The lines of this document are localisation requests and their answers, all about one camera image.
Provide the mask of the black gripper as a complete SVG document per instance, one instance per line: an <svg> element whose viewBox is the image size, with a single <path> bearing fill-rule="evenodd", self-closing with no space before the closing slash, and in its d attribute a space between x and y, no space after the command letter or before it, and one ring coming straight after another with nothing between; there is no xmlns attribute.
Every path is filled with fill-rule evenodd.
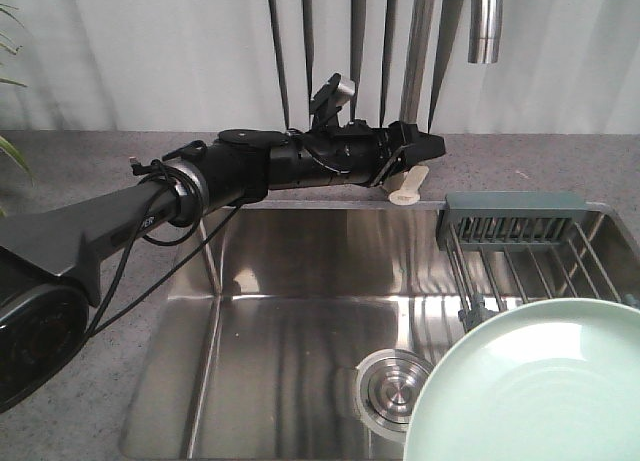
<svg viewBox="0 0 640 461"><path fill-rule="evenodd" d="M442 136L400 121L386 128L354 121L343 127L290 131L284 144L284 185L374 187L420 162L444 155Z"/></svg>

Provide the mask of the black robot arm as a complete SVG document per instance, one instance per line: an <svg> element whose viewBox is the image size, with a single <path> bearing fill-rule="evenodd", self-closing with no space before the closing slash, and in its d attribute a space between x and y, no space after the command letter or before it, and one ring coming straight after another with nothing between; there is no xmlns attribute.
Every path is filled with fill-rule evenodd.
<svg viewBox="0 0 640 461"><path fill-rule="evenodd" d="M357 185L445 154L444 139L396 121L356 120L309 131L225 130L148 165L131 164L132 187L1 222L1 407L9 410L55 376L103 326L113 289L101 265L127 259L134 242L171 224L191 236L222 208L273 190Z"/></svg>

